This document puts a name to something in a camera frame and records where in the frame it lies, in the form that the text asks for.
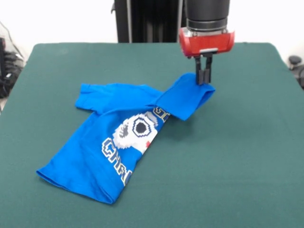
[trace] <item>cable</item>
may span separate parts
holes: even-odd
[[[5,25],[1,21],[0,21],[0,25],[2,25],[2,27],[4,27],[4,29],[7,31],[8,35],[9,35],[9,40],[11,41],[12,45],[14,46],[14,48],[16,49],[16,51],[18,52],[18,54],[24,59],[24,56],[21,54],[20,50],[14,44],[13,39],[10,36],[9,29],[7,27],[5,27]]]
[[[2,61],[4,70],[0,76],[0,98],[8,97],[15,85],[23,67],[18,64],[21,61],[14,52],[4,52]]]

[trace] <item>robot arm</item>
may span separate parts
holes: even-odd
[[[228,52],[234,44],[234,32],[227,30],[230,0],[185,0],[187,27],[179,30],[184,55],[194,58],[196,83],[211,82],[213,54]],[[206,68],[201,69],[200,58],[206,57]]]

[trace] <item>green tabletop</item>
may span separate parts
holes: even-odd
[[[165,90],[194,67],[178,44],[35,46],[0,116],[0,228],[303,228],[303,92],[270,44],[214,57],[214,96],[170,117],[114,205],[36,175],[90,115],[81,83]]]

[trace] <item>t-shirt sleeve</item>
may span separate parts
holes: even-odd
[[[115,84],[81,84],[80,95],[76,100],[75,106],[81,109],[104,112],[115,91]]]
[[[141,107],[160,96],[160,94],[162,92],[147,85],[82,84],[80,96],[76,100],[75,106],[103,114],[114,109]]]
[[[187,120],[215,92],[215,88],[210,84],[197,85],[195,78],[193,73],[182,75],[152,104],[181,120]]]

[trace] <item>white wall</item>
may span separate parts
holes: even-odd
[[[117,42],[114,0],[70,2],[7,0],[0,20],[27,57],[36,43]],[[236,42],[271,42],[284,61],[292,54],[304,58],[303,8],[302,0],[231,0],[229,27]]]

